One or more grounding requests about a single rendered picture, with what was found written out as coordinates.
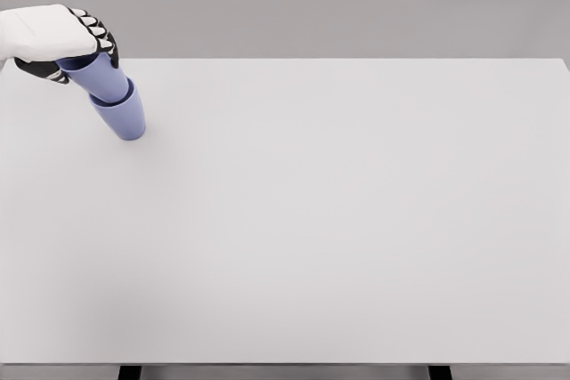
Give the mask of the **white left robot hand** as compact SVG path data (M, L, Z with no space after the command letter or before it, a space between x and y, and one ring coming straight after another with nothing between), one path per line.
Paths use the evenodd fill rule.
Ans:
M0 11L0 72L12 59L31 76L66 85L69 76L58 60L99 53L119 67L115 37L84 9L48 4Z

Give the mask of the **lavender blue plastic cup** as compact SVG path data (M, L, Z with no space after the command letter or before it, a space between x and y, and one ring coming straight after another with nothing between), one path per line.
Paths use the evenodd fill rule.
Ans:
M89 93L89 100L102 121L117 137L133 141L143 136L146 130L143 104L134 82L128 77L128 91L117 102L108 103Z
M73 82L99 100L114 103L129 93L125 73L121 68L112 66L107 53L62 58L55 62Z

